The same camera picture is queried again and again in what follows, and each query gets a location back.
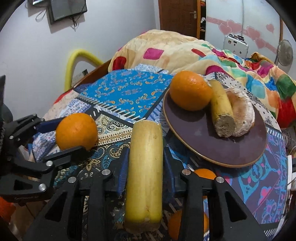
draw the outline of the pink square patch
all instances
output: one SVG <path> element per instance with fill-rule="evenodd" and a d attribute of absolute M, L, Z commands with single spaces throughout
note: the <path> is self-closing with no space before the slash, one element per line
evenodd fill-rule
<path fill-rule="evenodd" d="M 161 50 L 161 49 L 149 48 L 146 50 L 143 58 L 157 60 L 160 58 L 160 56 L 163 54 L 163 52 L 164 52 L 164 50 Z"/>

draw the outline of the yellow foam pipe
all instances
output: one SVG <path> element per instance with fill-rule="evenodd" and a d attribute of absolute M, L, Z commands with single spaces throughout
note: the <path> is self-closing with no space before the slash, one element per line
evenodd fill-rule
<path fill-rule="evenodd" d="M 71 83 L 72 83 L 72 76 L 73 76 L 73 66 L 74 66 L 74 61 L 77 57 L 85 57 L 86 59 L 90 60 L 93 62 L 95 65 L 100 66 L 103 64 L 103 61 L 98 59 L 95 55 L 92 53 L 84 50 L 84 49 L 77 49 L 75 50 L 67 63 L 67 69 L 66 69 L 66 76 L 65 76 L 65 92 L 71 89 Z"/>

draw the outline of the door handle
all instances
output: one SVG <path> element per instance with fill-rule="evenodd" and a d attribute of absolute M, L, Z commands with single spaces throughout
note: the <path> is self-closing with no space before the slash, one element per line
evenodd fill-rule
<path fill-rule="evenodd" d="M 190 14 L 193 14 L 194 19 L 197 18 L 197 13 L 196 13 L 196 11 L 194 11 L 194 12 L 190 12 Z"/>

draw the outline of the plate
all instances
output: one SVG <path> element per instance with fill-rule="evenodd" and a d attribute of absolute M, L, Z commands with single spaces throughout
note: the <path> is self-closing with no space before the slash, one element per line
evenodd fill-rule
<path fill-rule="evenodd" d="M 163 112 L 176 137 L 197 155 L 224 167 L 250 166 L 263 155 L 266 128 L 259 111 L 255 107 L 254 110 L 255 124 L 247 134 L 225 138 L 215 131 L 210 107 L 184 110 L 173 102 L 169 90 L 163 98 Z"/>

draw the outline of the plate of food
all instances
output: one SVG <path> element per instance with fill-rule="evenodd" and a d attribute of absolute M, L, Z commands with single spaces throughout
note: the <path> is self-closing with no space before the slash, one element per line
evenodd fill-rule
<path fill-rule="evenodd" d="M 244 91 L 217 80 L 181 71 L 164 96 L 163 112 L 176 137 L 215 164 L 250 166 L 265 150 L 266 128 L 259 111 Z"/>

